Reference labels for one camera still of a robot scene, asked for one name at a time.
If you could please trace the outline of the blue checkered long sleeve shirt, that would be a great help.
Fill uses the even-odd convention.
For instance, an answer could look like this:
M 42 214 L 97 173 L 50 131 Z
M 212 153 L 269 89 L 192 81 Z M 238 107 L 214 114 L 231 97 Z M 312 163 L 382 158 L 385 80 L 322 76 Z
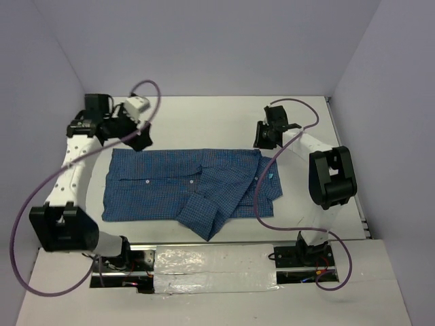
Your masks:
M 229 219 L 272 217 L 282 194 L 277 164 L 258 150 L 114 149 L 102 219 L 174 220 L 209 241 Z

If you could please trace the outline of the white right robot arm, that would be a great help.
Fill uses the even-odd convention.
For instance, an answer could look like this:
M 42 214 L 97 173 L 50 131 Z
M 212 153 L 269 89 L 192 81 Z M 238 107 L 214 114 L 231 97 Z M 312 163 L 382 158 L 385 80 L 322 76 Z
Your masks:
M 268 105 L 265 119 L 256 127 L 254 147 L 279 148 L 278 153 L 290 151 L 308 165 L 308 191 L 312 207 L 294 229 L 304 243 L 295 250 L 297 261 L 310 266 L 319 257 L 317 246 L 328 238 L 337 215 L 357 193 L 358 186 L 350 150 L 345 146 L 334 147 L 309 135 L 307 129 L 289 123 L 283 106 Z

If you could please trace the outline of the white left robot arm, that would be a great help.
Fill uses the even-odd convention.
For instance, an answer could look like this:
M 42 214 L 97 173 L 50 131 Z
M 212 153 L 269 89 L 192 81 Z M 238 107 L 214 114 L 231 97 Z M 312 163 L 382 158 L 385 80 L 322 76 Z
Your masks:
M 119 139 L 135 151 L 152 145 L 150 130 L 138 131 L 139 116 L 150 108 L 147 98 L 130 95 L 112 107 L 108 94 L 86 94 L 85 108 L 67 127 L 66 168 L 42 206 L 34 206 L 29 220 L 47 252 L 88 252 L 108 257 L 117 270 L 133 263 L 128 240 L 101 231 L 85 211 L 86 195 L 92 170 L 106 141 Z M 138 132 L 133 138 L 125 137 Z

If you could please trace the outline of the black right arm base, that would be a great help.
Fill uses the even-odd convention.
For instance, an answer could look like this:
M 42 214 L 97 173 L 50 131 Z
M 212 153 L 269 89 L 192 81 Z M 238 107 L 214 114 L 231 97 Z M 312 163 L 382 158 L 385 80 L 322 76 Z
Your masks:
M 273 248 L 268 259 L 275 263 L 277 283 L 338 282 L 332 247 L 328 242 L 309 246 L 299 234 L 291 245 Z

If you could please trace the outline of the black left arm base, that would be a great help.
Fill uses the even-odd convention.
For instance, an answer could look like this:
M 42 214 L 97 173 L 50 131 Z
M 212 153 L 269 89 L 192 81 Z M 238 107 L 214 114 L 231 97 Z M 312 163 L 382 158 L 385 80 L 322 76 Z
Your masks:
M 154 249 L 131 249 L 126 261 L 121 257 L 97 258 L 93 265 L 91 289 L 135 289 L 138 293 L 153 294 Z

